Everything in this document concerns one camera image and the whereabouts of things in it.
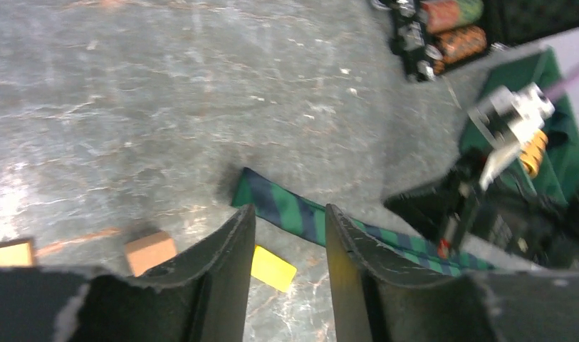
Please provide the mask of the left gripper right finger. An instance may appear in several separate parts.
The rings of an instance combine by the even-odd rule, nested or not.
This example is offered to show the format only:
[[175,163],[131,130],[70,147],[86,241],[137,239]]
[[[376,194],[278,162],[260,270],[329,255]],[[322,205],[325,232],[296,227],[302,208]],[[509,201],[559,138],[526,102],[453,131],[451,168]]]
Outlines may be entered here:
[[325,208],[339,341],[579,341],[579,271],[422,268]]

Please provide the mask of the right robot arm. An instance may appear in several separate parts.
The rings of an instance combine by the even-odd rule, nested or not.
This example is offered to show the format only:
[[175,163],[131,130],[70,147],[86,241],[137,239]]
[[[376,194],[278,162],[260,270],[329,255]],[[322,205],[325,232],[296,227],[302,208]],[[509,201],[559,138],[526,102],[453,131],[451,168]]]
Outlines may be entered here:
[[549,269],[579,269],[579,191],[568,204],[535,195],[514,175],[481,189],[486,153],[470,149],[447,174],[388,197],[384,206],[432,242],[442,258],[478,239]]

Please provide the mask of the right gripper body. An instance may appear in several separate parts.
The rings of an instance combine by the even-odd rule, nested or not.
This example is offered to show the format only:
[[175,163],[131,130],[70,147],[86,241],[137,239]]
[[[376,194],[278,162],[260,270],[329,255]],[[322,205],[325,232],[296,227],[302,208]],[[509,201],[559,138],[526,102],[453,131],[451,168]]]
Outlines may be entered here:
[[498,215],[500,193],[479,185],[488,158],[483,150],[469,150],[443,175],[393,194],[383,205],[433,243],[440,257],[450,257],[468,236],[487,240]]

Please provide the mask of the green navy striped tie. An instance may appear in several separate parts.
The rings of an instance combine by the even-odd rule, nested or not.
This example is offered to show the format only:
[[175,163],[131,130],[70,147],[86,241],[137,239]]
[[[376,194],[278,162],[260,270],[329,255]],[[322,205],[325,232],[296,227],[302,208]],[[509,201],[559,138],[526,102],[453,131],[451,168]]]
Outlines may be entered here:
[[[255,206],[256,215],[285,232],[324,247],[325,207],[310,201],[267,180],[245,167],[239,176],[231,206]],[[426,239],[381,229],[358,220],[357,228],[363,230],[401,257],[424,268],[449,276],[463,271],[492,270],[493,265],[471,254],[463,253],[443,259]]]

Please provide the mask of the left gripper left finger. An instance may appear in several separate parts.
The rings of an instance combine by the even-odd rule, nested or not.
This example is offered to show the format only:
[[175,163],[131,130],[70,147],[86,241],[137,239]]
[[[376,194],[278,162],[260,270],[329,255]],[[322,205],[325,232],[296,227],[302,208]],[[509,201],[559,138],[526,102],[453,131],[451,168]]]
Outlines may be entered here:
[[254,206],[139,277],[99,266],[0,268],[0,341],[240,341]]

